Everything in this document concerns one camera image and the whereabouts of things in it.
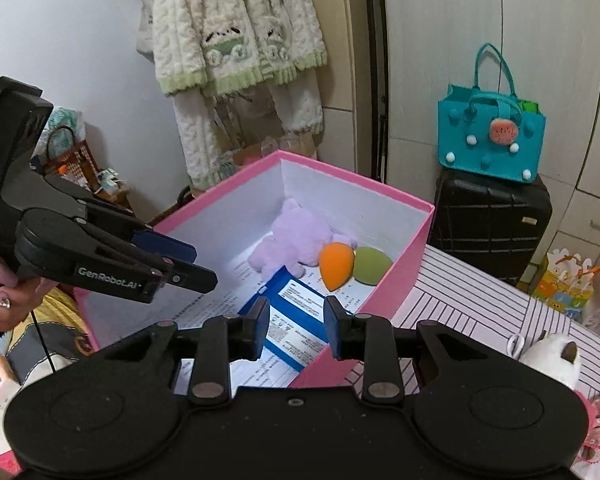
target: purple plush toy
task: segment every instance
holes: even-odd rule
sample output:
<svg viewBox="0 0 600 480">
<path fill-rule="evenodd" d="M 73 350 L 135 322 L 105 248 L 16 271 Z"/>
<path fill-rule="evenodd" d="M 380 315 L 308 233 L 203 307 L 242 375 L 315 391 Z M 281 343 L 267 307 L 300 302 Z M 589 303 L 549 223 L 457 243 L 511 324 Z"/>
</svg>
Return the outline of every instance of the purple plush toy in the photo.
<svg viewBox="0 0 600 480">
<path fill-rule="evenodd" d="M 356 241 L 331 231 L 329 224 L 308 209 L 303 209 L 293 198 L 287 198 L 282 213 L 273 221 L 273 236 L 264 238 L 247 259 L 267 282 L 286 266 L 296 278 L 304 274 L 305 264 L 318 265 L 322 248 L 331 242 L 340 242 L 355 249 Z"/>
</svg>

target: cable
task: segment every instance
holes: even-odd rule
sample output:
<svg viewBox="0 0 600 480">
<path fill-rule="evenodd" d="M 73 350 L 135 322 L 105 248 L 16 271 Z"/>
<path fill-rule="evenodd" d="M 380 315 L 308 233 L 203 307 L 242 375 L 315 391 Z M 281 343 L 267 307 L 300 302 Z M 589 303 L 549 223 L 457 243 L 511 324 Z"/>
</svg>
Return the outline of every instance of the cable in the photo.
<svg viewBox="0 0 600 480">
<path fill-rule="evenodd" d="M 51 366 L 51 371 L 56 373 L 56 367 L 54 366 L 54 362 L 51 360 L 51 355 L 49 354 L 49 350 L 46 347 L 45 338 L 42 337 L 42 330 L 40 330 L 40 325 L 38 324 L 38 320 L 36 319 L 36 314 L 31 311 L 31 317 L 33 318 L 33 324 L 36 326 L 36 330 L 38 331 L 38 337 L 40 338 L 40 342 L 42 343 L 42 348 L 45 351 L 46 360 L 49 362 L 49 366 Z"/>
</svg>

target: white fuzzy robe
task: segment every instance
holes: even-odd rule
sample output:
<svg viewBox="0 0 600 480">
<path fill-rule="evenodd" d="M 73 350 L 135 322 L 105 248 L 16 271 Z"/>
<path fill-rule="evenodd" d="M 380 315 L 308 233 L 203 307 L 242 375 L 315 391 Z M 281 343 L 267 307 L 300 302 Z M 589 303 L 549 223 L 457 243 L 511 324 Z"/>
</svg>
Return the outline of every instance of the white fuzzy robe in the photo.
<svg viewBox="0 0 600 480">
<path fill-rule="evenodd" d="M 286 131 L 320 132 L 313 69 L 327 55 L 311 0 L 154 0 L 153 16 L 155 73 L 195 187 L 219 181 L 211 95 L 266 83 Z"/>
</svg>

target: striped tablecloth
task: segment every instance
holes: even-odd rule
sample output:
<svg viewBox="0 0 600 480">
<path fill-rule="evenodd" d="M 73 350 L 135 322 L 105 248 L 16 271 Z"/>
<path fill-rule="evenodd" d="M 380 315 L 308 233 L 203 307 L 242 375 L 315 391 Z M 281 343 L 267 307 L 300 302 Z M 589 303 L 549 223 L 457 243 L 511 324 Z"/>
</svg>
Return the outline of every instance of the striped tablecloth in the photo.
<svg viewBox="0 0 600 480">
<path fill-rule="evenodd" d="M 394 326 L 413 328 L 421 319 L 435 319 L 449 327 L 505 352 L 515 333 L 525 337 L 525 350 L 542 330 L 573 337 L 582 355 L 576 389 L 591 398 L 600 393 L 600 337 L 524 292 L 481 272 L 475 267 L 427 246 L 413 290 L 396 312 Z M 411 359 L 401 362 L 407 394 L 418 391 Z M 364 366 L 358 363 L 347 383 L 362 388 Z"/>
</svg>

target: human hand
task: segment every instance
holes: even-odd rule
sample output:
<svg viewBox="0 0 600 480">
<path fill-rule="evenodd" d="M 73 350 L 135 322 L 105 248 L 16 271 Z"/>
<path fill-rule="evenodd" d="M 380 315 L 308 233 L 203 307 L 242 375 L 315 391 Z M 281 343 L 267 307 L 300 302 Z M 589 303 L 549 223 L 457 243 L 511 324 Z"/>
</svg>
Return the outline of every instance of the human hand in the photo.
<svg viewBox="0 0 600 480">
<path fill-rule="evenodd" d="M 58 283 L 46 278 L 32 278 L 18 284 L 18 277 L 0 258 L 0 284 L 3 285 L 0 287 L 0 301 L 10 306 L 0 306 L 0 332 L 8 332 L 24 321 Z"/>
</svg>

